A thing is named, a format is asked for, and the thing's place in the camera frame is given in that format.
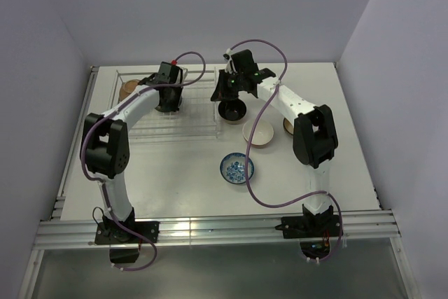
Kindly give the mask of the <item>tan bowl speckled outside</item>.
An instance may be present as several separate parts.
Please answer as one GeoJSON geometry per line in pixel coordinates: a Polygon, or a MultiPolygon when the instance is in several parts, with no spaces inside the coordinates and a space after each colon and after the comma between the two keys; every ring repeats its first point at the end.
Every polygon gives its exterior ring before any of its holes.
{"type": "Polygon", "coordinates": [[[123,82],[119,94],[118,94],[118,101],[121,102],[125,98],[129,97],[135,90],[135,88],[138,86],[139,80],[132,79],[126,82],[123,82]]]}

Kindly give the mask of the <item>white bowl red outside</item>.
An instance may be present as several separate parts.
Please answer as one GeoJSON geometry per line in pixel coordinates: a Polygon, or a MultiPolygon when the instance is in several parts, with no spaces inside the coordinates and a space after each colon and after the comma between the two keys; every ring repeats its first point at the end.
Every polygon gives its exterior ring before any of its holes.
{"type": "MultiPolygon", "coordinates": [[[[248,141],[253,128],[254,120],[247,121],[242,128],[243,138],[248,141]]],[[[274,137],[274,128],[272,124],[266,120],[260,119],[255,128],[251,145],[255,147],[264,147],[268,145],[269,142],[274,137]]]]}

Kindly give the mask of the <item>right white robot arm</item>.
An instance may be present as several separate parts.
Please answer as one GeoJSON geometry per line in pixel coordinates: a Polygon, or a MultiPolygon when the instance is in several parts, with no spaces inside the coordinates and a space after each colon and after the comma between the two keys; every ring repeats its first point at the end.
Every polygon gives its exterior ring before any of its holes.
{"type": "Polygon", "coordinates": [[[218,83],[211,96],[213,102],[232,102],[245,91],[265,103],[255,117],[247,140],[245,158],[249,159],[256,127],[268,106],[274,107],[293,125],[293,152],[308,169],[308,193],[281,204],[268,204],[256,197],[251,187],[248,168],[244,168],[246,187],[253,200],[262,207],[278,209],[303,202],[303,228],[317,236],[327,227],[327,217],[339,211],[340,206],[329,191],[330,161],[338,147],[338,138],[332,110],[327,105],[316,106],[281,83],[281,78],[265,68],[249,73],[218,72],[218,83]]]}

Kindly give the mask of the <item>tan bowl dark rim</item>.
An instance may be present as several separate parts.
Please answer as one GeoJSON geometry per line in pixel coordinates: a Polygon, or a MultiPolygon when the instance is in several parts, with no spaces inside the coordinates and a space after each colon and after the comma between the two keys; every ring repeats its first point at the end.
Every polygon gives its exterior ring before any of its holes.
{"type": "Polygon", "coordinates": [[[155,110],[160,113],[176,113],[180,110],[182,101],[179,101],[178,103],[172,103],[172,102],[165,102],[161,103],[158,106],[155,107],[155,110]]]}

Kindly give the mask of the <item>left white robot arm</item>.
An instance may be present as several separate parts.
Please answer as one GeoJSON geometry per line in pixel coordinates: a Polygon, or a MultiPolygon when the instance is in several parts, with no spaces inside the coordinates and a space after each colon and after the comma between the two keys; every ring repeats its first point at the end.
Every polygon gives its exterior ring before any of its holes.
{"type": "Polygon", "coordinates": [[[105,221],[113,223],[111,234],[119,242],[129,242],[137,233],[124,176],[130,161],[129,131],[158,106],[178,111],[185,77],[182,68],[162,62],[157,72],[138,81],[116,106],[85,117],[81,167],[88,180],[100,185],[105,221]]]}

